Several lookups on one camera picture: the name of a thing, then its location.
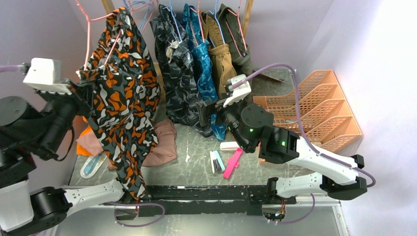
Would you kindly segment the orange camouflage shorts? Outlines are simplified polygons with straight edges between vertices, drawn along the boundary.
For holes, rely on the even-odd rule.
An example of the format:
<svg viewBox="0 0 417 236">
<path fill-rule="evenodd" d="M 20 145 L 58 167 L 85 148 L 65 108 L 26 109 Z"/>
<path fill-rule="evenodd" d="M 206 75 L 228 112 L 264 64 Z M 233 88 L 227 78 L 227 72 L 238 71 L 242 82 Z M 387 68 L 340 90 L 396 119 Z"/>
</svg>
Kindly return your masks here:
<svg viewBox="0 0 417 236">
<path fill-rule="evenodd" d="M 147 45 L 125 7 L 106 18 L 96 49 L 77 75 L 92 90 L 89 126 L 114 166 L 124 189 L 141 199 L 141 166 L 157 146 L 153 117 L 160 86 Z"/>
</svg>

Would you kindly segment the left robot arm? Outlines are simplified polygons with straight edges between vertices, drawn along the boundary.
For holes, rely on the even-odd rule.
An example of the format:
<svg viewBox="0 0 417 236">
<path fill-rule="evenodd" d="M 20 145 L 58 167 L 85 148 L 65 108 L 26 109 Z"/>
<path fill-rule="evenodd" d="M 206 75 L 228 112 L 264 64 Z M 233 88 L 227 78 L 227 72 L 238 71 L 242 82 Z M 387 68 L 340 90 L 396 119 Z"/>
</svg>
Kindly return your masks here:
<svg viewBox="0 0 417 236">
<path fill-rule="evenodd" d="M 66 217 L 100 204 L 134 202 L 136 190 L 117 180 L 81 188 L 34 190 L 30 176 L 41 161 L 61 162 L 58 150 L 78 115 L 91 114 L 89 89 L 66 81 L 35 92 L 39 110 L 20 96 L 0 100 L 0 233 L 29 236 L 57 226 Z"/>
</svg>

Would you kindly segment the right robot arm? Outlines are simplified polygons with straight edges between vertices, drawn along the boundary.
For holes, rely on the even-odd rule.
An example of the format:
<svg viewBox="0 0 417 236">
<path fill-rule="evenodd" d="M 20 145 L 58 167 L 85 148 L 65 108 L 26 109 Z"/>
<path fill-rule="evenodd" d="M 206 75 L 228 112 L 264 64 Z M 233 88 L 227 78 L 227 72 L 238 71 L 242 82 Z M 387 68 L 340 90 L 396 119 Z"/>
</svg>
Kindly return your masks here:
<svg viewBox="0 0 417 236">
<path fill-rule="evenodd" d="M 364 167 L 361 155 L 345 157 L 315 146 L 291 130 L 274 126 L 273 114 L 256 104 L 240 110 L 234 104 L 223 107 L 220 101 L 207 100 L 196 106 L 201 122 L 207 123 L 216 114 L 244 152 L 258 151 L 258 157 L 267 163 L 296 165 L 312 171 L 298 177 L 272 177 L 272 185 L 265 191 L 270 203 L 303 194 L 327 194 L 348 201 L 367 192 L 366 179 L 359 175 Z"/>
</svg>

